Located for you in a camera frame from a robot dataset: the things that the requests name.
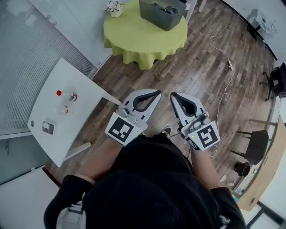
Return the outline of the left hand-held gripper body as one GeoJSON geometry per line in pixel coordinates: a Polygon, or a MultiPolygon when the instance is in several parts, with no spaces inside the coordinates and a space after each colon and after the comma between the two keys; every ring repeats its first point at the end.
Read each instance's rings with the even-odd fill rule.
{"type": "Polygon", "coordinates": [[[134,116],[120,104],[112,114],[105,134],[123,146],[127,146],[147,129],[147,123],[134,116]]]}

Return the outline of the grey plastic bin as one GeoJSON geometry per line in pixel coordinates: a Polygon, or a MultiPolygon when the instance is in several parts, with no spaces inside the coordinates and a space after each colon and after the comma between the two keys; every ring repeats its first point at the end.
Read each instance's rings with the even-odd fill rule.
{"type": "Polygon", "coordinates": [[[139,0],[140,16],[157,27],[170,31],[181,21],[186,9],[186,2],[186,0],[139,0]],[[170,15],[151,6],[152,3],[157,3],[164,8],[172,6],[179,13],[170,15]]]}

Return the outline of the person's right forearm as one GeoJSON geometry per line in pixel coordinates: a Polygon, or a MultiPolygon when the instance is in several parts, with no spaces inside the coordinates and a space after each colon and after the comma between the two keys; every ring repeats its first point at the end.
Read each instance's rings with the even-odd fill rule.
{"type": "Polygon", "coordinates": [[[190,152],[194,175],[203,185],[208,189],[222,187],[219,175],[211,161],[208,151],[195,151],[192,148],[190,152]]]}

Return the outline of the person's black white sneaker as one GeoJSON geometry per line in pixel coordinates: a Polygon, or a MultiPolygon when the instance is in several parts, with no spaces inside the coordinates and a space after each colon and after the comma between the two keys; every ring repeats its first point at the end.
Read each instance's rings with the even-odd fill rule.
{"type": "Polygon", "coordinates": [[[165,134],[167,138],[169,138],[172,133],[172,128],[170,126],[166,126],[161,133],[165,134]]]}

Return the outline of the black waste bin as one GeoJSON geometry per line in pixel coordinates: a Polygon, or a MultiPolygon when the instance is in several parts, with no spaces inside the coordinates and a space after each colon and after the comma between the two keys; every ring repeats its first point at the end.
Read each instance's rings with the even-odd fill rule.
{"type": "Polygon", "coordinates": [[[250,171],[250,164],[245,162],[237,162],[234,166],[234,171],[240,176],[240,177],[246,177],[249,174],[250,171]]]}

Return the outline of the round table green tablecloth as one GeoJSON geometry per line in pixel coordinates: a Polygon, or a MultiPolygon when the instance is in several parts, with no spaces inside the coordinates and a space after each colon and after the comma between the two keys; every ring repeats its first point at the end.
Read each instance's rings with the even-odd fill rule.
{"type": "Polygon", "coordinates": [[[164,60],[185,46],[188,26],[182,17],[173,29],[164,31],[141,18],[139,0],[132,0],[124,4],[121,16],[106,17],[103,31],[104,47],[111,48],[113,55],[122,55],[125,64],[136,62],[141,70],[149,70],[156,59],[164,60]]]}

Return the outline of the black chair with thin legs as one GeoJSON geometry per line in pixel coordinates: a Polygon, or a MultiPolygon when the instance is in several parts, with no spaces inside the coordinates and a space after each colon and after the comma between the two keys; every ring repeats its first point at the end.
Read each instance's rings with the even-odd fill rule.
{"type": "Polygon", "coordinates": [[[253,132],[244,132],[237,131],[240,134],[250,135],[249,144],[246,150],[246,153],[239,153],[231,150],[230,152],[239,155],[246,159],[249,163],[257,165],[264,157],[267,150],[269,135],[266,130],[253,131],[253,132]]]}

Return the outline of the small clear bottle red label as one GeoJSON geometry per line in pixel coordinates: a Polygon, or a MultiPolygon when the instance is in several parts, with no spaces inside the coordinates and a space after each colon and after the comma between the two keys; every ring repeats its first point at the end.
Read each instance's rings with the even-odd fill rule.
{"type": "Polygon", "coordinates": [[[58,115],[66,115],[68,113],[68,107],[66,105],[59,105],[53,108],[53,112],[58,115]]]}

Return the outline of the clear bottle red cap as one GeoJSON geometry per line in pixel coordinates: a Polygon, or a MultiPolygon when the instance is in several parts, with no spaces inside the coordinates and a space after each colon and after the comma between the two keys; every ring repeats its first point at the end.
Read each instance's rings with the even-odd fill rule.
{"type": "Polygon", "coordinates": [[[77,100],[77,94],[69,91],[57,90],[56,95],[66,101],[75,102],[77,100]]]}

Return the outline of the grey tissue holder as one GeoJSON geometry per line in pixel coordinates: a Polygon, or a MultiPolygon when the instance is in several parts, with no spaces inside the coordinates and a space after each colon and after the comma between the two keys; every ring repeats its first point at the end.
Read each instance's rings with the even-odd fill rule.
{"type": "Polygon", "coordinates": [[[47,134],[50,134],[50,135],[53,135],[54,134],[54,130],[55,130],[55,125],[48,122],[48,121],[43,121],[42,123],[42,131],[47,133],[47,134]]]}

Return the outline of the black office chair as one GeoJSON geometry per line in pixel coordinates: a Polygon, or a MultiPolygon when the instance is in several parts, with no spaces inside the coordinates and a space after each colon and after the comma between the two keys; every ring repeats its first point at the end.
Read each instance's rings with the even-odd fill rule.
{"type": "Polygon", "coordinates": [[[262,74],[266,76],[267,83],[260,82],[259,85],[264,84],[269,88],[268,97],[265,101],[275,97],[286,98],[286,64],[282,63],[279,68],[273,70],[270,77],[266,72],[262,74]]]}

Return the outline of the pink flowers in white pot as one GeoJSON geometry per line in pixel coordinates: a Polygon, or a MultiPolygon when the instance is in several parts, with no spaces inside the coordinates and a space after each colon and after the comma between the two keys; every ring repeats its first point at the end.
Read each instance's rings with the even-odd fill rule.
{"type": "Polygon", "coordinates": [[[111,17],[117,18],[122,15],[122,5],[117,0],[110,0],[105,5],[104,11],[109,12],[111,17]]]}

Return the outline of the light grey bag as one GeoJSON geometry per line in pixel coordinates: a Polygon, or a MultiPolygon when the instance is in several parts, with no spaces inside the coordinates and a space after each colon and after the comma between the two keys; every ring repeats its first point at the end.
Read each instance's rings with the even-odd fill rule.
{"type": "Polygon", "coordinates": [[[86,229],[86,212],[82,200],[63,209],[57,219],[56,229],[86,229]]]}

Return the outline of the pale blue crumpled cloth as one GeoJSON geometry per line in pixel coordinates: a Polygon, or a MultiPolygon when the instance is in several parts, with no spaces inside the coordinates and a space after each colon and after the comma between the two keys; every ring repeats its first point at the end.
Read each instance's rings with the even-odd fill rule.
{"type": "Polygon", "coordinates": [[[265,34],[274,36],[278,33],[274,21],[269,21],[259,9],[252,9],[248,16],[248,21],[250,23],[257,23],[265,34]]]}

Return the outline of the white long desk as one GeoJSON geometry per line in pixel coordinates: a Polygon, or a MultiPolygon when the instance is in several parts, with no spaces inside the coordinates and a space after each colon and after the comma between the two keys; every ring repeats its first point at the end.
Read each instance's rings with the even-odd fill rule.
{"type": "Polygon", "coordinates": [[[277,34],[272,36],[259,33],[264,38],[278,61],[286,62],[286,6],[281,0],[223,0],[236,10],[245,19],[253,9],[261,11],[266,20],[272,21],[276,27],[277,34]]]}

